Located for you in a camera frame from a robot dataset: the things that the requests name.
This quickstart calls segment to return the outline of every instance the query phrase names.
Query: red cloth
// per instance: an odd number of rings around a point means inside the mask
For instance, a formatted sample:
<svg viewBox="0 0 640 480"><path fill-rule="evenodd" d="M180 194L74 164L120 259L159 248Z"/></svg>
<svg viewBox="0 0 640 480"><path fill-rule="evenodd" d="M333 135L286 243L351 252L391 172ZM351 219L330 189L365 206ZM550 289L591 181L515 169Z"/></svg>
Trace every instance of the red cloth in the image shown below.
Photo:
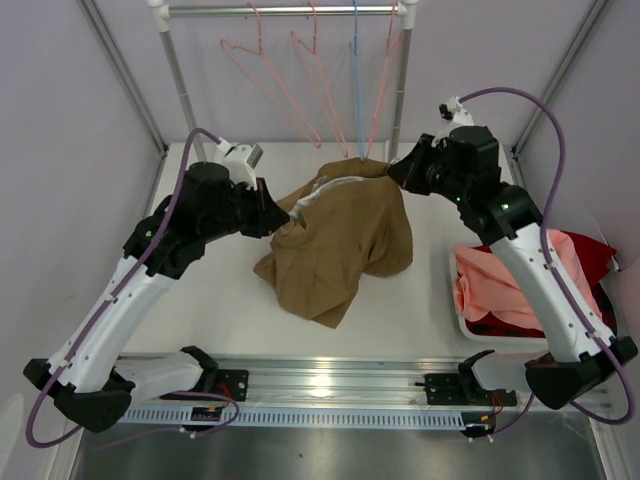
<svg viewBox="0 0 640 480"><path fill-rule="evenodd" d="M579 233L564 232L573 241L576 255L580 260L580 265L591 288L591 293L602 313L602 321L614 333L616 333L616 319L613 314L613 307L606 293L599 282L609 273L609 262L617 250L608 245L598 242ZM476 250L490 253L491 249L485 246L474 247ZM489 313L477 322L465 320L467 329L474 335L484 335L491 337L529 337L544 338L544 333L539 330L521 328L498 320Z"/></svg>

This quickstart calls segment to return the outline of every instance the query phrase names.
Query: metal pole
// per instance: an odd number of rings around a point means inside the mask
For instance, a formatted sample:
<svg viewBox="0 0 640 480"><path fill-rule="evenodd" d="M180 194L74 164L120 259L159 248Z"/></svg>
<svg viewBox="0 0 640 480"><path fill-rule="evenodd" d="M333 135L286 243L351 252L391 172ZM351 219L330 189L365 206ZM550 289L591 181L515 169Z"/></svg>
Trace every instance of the metal pole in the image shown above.
<svg viewBox="0 0 640 480"><path fill-rule="evenodd" d="M610 4L610 0L594 0L591 4L591 8L582 19L578 30L576 31L571 43L567 47L560 64L556 68L551 80L544 89L544 93L540 97L541 100L549 104L553 101L556 94L560 90L560 87L564 84L568 73L575 64L575 60L578 58L580 52L582 52L587 40L594 32L598 21L603 17L606 7ZM526 146L527 142L533 135L540 119L542 118L542 111L536 107L533 114L529 117L524 129L518 137L518 141L512 149L514 157L517 159L522 150Z"/></svg>
<svg viewBox="0 0 640 480"><path fill-rule="evenodd" d="M120 80L125 94L129 97L131 104L140 117L143 125L145 126L151 141L155 145L161 157L164 156L166 144L162 139L160 129L156 124L149 107L147 106L144 97L140 93L140 89L131 75L124 57L120 53L116 42L107 27L100 9L94 2L94 0L78 0L78 6L82 10L89 22L89 26L95 33L102 50L104 51L107 60L111 64L116 76Z"/></svg>
<svg viewBox="0 0 640 480"><path fill-rule="evenodd" d="M344 16L353 15L355 8L358 15L390 15L394 11L393 6L359 5L353 6L317 6L315 13L318 16ZM261 17L307 17L313 15L310 6L297 7L257 7ZM398 16L404 14L403 7L397 11ZM250 6L242 7L197 7L197 6L169 6L169 18L203 18L203 17L250 17L255 15L255 10Z"/></svg>
<svg viewBox="0 0 640 480"><path fill-rule="evenodd" d="M196 128L196 116L193 113L193 107L189 100L189 93L187 92L187 86L184 83L184 77L182 76L182 70L180 69L180 63L178 62L178 55L176 49L173 46L173 39L171 38L171 32L169 30L160 32L160 39L162 40L162 46L164 47L164 53L167 56L169 67L171 67L171 75L173 75L173 81L176 84L176 90L178 91L178 97L180 98L180 105L184 113L184 118L187 121L187 127L189 131ZM204 146L202 145L202 139L198 136L193 142L196 149L196 155L201 162L207 161L207 155L204 152Z"/></svg>
<svg viewBox="0 0 640 480"><path fill-rule="evenodd" d="M400 71L398 72L398 89L396 90L396 111L393 115L393 130L391 132L391 144L389 145L389 161L398 155L398 143L400 143L400 126L402 124L402 108L404 107L404 89L407 84L407 69L409 67L409 49L411 48L411 32L402 32L402 56L400 59Z"/></svg>

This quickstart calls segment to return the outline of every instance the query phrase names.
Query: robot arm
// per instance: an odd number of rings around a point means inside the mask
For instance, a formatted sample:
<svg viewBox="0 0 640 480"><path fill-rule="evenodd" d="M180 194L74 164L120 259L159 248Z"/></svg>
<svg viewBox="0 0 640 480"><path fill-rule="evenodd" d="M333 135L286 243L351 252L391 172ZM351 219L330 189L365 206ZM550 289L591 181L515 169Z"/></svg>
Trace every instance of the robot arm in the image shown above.
<svg viewBox="0 0 640 480"><path fill-rule="evenodd" d="M25 376L42 390L65 366L48 394L67 418L92 432L111 427L131 403L174 391L211 391L217 366L196 347L151 361L118 356L149 309L204 255L207 243L236 232L268 236L289 221L253 171L261 148L232 147L224 140L219 148L225 154L221 164L199 162L186 171L166 232L117 298L110 292L149 246L171 197L138 223L107 288L69 341L48 360L33 359L25 367ZM111 302L108 308L67 362L72 344L105 299Z"/></svg>
<svg viewBox="0 0 640 480"><path fill-rule="evenodd" d="M484 390L530 389L548 407L561 408L605 381L614 367L551 273L540 242L540 212L523 188L500 181L497 140L488 128L474 125L457 99L440 111L450 123L435 137L423 134L407 157L389 167L388 175L411 193L435 193L453 202L464 224L511 272L540 320L548 353L532 358L482 352L465 362L475 381ZM631 338L613 335L553 249L551 255L597 335L621 364L627 363L638 352Z"/></svg>

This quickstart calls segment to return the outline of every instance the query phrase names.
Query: white wall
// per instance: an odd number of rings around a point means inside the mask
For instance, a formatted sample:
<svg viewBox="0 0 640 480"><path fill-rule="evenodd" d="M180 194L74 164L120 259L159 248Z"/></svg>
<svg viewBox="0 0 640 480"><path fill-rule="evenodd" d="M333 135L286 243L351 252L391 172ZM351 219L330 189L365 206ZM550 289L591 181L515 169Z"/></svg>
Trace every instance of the white wall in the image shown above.
<svg viewBox="0 0 640 480"><path fill-rule="evenodd" d="M80 323L112 272L158 159L76 2L0 15L0 405ZM59 434L45 409L37 436ZM52 451L21 433L4 479L41 478Z"/></svg>
<svg viewBox="0 0 640 480"><path fill-rule="evenodd" d="M186 126L164 59L154 22L144 0L99 1L105 18L123 48L163 134L171 141L184 139ZM180 0L176 4L224 4L212 0ZM259 5L301 4L302 0L260 0ZM390 3L389 0L361 0ZM437 106L451 95L480 88L508 85L541 92L568 44L590 0L421 0L411 49L407 101L402 140L415 141L425 131L440 128ZM350 0L318 0L322 4L350 5ZM332 141L304 73L294 57L290 30L310 38L312 21L301 18L266 18L264 46L273 63L322 137ZM289 141L302 137L271 106L221 52L219 41L228 38L254 45L254 20L176 19L172 31L176 49L192 94L196 117L205 128L244 141ZM365 104L375 104L384 49L387 18L361 18ZM355 139L349 83L348 42L352 18L319 20L319 48L328 68L339 116ZM266 78L259 59L247 64ZM380 138L390 135L393 88L389 89ZM530 113L524 102L509 98L477 100L474 116L490 121L500 140L516 139Z"/></svg>
<svg viewBox="0 0 640 480"><path fill-rule="evenodd" d="M598 238L597 224L619 250L625 270L616 275L618 296L629 331L640 343L640 8L634 0L611 3L553 105L565 130L568 155L553 223ZM556 140L548 123L523 157L527 187L542 205L557 162ZM636 394L640 394L639 364L636 359L628 368ZM613 381L616 403L624 409L617 386L618 381ZM638 472L639 428L640 415L618 430L626 438L628 458Z"/></svg>

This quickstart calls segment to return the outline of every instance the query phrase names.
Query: brown jacket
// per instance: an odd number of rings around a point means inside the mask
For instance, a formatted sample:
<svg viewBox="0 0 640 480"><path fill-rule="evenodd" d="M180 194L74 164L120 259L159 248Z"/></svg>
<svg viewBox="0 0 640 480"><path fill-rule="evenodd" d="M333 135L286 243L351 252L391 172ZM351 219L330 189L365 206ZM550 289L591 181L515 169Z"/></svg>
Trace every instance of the brown jacket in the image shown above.
<svg viewBox="0 0 640 480"><path fill-rule="evenodd" d="M275 289L285 310L336 328L358 291L362 272L388 277L413 261L411 227L402 193L386 163L354 158L324 165L302 188L278 202L290 211L321 177L374 180L338 185L304 207L271 240L272 253L254 272Z"/></svg>

